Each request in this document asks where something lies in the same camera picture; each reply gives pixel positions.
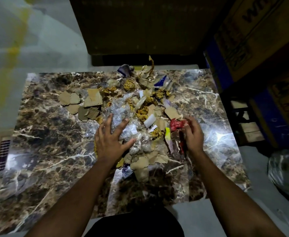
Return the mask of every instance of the marble tabletop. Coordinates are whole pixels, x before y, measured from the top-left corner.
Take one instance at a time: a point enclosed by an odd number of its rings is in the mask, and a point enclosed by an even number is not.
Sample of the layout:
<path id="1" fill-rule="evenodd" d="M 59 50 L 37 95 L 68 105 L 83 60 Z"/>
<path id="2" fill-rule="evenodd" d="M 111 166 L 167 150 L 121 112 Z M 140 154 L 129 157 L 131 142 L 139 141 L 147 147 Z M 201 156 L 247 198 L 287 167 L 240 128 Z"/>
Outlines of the marble tabletop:
<path id="1" fill-rule="evenodd" d="M 243 190 L 250 186 L 225 109 L 208 69 L 159 71 L 172 78 L 179 113 L 198 119 L 204 150 Z M 29 74 L 0 191 L 0 235 L 29 230 L 96 162 L 94 134 L 98 123 L 81 122 L 60 106 L 62 91 L 80 92 L 105 86 L 118 72 Z M 120 88 L 125 79 L 120 80 Z M 92 218 L 207 198 L 189 156 L 149 166 L 149 181 L 122 179 L 113 168 Z"/>

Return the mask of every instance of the hand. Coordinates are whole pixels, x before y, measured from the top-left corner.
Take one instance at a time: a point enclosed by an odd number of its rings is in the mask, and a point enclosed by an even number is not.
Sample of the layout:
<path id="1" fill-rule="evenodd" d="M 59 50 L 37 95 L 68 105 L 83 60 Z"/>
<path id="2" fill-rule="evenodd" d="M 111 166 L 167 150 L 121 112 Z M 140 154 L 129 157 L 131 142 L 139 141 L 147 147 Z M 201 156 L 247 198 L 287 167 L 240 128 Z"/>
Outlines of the hand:
<path id="1" fill-rule="evenodd" d="M 133 138 L 126 144 L 119 143 L 119 136 L 129 122 L 124 119 L 116 128 L 113 134 L 110 133 L 113 114 L 110 114 L 106 121 L 100 124 L 95 134 L 95 143 L 97 148 L 97 159 L 106 161 L 113 165 L 122 154 L 133 146 L 136 139 Z"/>
<path id="2" fill-rule="evenodd" d="M 194 117 L 185 117 L 188 124 L 184 124 L 184 132 L 186 134 L 186 145 L 191 154 L 199 154 L 204 151 L 204 133 L 200 124 Z"/>

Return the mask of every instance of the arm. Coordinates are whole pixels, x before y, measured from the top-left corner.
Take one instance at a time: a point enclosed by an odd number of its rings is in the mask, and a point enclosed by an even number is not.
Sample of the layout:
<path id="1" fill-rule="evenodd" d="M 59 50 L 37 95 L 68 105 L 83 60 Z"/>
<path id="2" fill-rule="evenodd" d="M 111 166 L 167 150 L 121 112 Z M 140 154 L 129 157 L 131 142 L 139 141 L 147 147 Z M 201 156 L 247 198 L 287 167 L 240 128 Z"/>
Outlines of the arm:
<path id="1" fill-rule="evenodd" d="M 26 237 L 81 237 L 91 218 L 99 191 L 111 167 L 135 142 L 124 145 L 119 136 L 128 124 L 124 120 L 111 135 L 112 115 L 102 123 L 95 134 L 97 162 L 55 205 L 35 224 Z"/>
<path id="2" fill-rule="evenodd" d="M 186 143 L 227 236 L 285 236 L 269 216 L 220 171 L 203 151 L 204 134 L 187 117 Z"/>

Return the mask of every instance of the concrete floor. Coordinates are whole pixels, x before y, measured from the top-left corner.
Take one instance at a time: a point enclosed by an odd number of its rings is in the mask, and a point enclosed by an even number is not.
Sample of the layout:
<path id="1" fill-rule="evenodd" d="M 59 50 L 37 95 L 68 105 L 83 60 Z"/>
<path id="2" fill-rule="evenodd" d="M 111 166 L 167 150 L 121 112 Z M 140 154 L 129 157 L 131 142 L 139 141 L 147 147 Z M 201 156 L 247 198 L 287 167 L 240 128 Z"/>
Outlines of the concrete floor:
<path id="1" fill-rule="evenodd" d="M 27 1 L 0 0 L 0 130 L 15 126 L 27 73 L 113 71 L 118 68 L 91 65 L 68 0 L 36 0 L 34 5 L 30 5 L 32 0 Z M 184 68 L 198 66 L 156 67 Z M 254 147 L 241 147 L 240 151 L 253 184 L 249 195 L 289 236 L 289 202 L 267 178 L 268 159 Z M 209 200 L 176 204 L 170 208 L 185 236 L 225 236 Z M 91 220 L 88 228 L 95 221 Z"/>

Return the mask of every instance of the marble table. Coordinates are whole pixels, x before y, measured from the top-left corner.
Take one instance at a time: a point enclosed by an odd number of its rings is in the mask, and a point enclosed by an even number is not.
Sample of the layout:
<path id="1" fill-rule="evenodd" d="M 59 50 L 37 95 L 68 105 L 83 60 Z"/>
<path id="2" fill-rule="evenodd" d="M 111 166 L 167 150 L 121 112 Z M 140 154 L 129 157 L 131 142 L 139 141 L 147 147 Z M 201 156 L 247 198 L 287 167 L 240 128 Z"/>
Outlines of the marble table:
<path id="1" fill-rule="evenodd" d="M 161 72 L 173 78 L 178 111 L 200 122 L 206 153 L 246 190 L 250 181 L 210 71 Z M 0 235 L 29 230 L 96 161 L 93 138 L 98 123 L 83 123 L 69 114 L 60 106 L 58 94 L 83 89 L 81 95 L 86 96 L 85 88 L 120 77 L 118 72 L 28 75 L 0 192 Z M 121 170 L 111 170 L 92 218 L 207 198 L 189 157 L 150 166 L 146 183 L 137 182 L 134 175 L 121 177 Z"/>

